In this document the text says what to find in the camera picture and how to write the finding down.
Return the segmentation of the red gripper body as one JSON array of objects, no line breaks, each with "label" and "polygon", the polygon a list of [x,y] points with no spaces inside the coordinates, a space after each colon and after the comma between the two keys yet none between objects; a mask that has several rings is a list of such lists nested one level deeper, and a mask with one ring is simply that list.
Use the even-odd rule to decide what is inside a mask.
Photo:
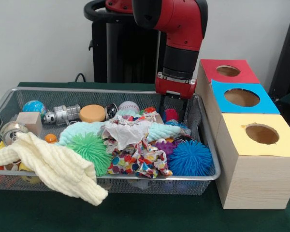
[{"label": "red gripper body", "polygon": [[155,79],[156,93],[161,95],[172,94],[182,99],[190,99],[195,93],[196,86],[196,79],[175,79],[163,75],[161,72],[157,73]]}]

